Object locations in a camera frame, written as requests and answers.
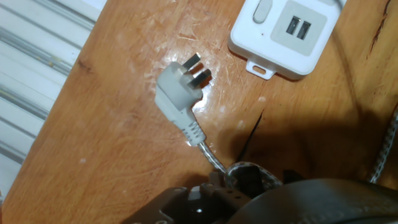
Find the wood grain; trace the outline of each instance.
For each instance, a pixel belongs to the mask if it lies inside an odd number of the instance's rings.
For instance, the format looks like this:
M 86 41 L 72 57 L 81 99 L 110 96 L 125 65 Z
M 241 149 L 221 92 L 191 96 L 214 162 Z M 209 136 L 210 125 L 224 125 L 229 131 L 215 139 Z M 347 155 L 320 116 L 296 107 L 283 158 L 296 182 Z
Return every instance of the wood grain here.
M 202 55 L 213 79 L 194 107 L 228 166 L 281 177 L 364 179 L 398 101 L 398 1 L 348 1 L 307 78 L 268 82 L 226 45 L 243 0 L 108 0 L 3 207 L 4 223 L 120 223 L 211 166 L 154 103 L 171 61 Z M 382 185 L 398 188 L 396 153 Z

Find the usb port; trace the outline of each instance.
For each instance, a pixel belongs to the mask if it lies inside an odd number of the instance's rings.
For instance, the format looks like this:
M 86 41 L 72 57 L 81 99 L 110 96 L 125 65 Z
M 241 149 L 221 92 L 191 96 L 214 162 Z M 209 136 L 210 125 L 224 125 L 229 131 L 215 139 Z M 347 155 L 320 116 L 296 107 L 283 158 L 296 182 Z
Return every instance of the usb port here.
M 299 24 L 300 21 L 301 21 L 300 18 L 297 18 L 294 16 L 292 21 L 289 24 L 289 27 L 286 30 L 286 33 L 293 35 L 294 31 L 297 28 L 297 24 Z
M 308 31 L 310 30 L 311 23 L 304 21 L 303 26 L 301 27 L 300 31 L 297 34 L 297 37 L 300 39 L 304 39 L 307 35 Z

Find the white power strip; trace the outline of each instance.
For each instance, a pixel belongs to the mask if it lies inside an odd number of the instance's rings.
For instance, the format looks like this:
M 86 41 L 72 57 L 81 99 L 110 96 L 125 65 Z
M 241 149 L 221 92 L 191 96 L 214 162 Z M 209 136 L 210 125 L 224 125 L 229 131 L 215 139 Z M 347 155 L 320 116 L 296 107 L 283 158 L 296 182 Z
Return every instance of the white power strip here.
M 248 59 L 246 70 L 263 79 L 289 79 L 313 71 L 346 0 L 246 0 L 229 48 Z M 255 71 L 259 67 L 265 74 Z

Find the power plug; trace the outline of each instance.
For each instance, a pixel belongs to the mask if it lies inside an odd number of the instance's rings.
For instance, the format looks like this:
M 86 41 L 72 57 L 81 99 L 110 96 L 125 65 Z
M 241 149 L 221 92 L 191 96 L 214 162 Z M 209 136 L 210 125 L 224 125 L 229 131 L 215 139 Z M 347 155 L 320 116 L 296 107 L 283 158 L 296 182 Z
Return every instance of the power plug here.
M 191 146 L 206 139 L 192 113 L 192 106 L 203 97 L 200 84 L 211 75 L 207 69 L 193 77 L 190 69 L 199 61 L 199 54 L 195 54 L 183 65 L 172 62 L 159 75 L 156 85 L 156 105 L 184 133 Z
M 346 0 L 246 0 L 229 36 L 246 70 L 263 79 L 311 73 Z M 259 67 L 265 74 L 255 71 Z

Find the metal prong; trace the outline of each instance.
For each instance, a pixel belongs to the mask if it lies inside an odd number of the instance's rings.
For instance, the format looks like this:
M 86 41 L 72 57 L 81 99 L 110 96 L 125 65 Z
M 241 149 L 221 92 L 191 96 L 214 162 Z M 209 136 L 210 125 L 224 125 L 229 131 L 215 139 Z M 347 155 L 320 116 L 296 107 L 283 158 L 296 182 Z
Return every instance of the metal prong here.
M 200 55 L 196 53 L 190 59 L 187 60 L 182 66 L 185 67 L 187 70 L 191 69 L 194 65 L 196 65 L 200 61 Z
M 194 78 L 188 86 L 193 90 L 202 82 L 204 82 L 209 76 L 211 76 L 211 71 L 206 69 L 205 71 L 201 72 L 196 78 Z

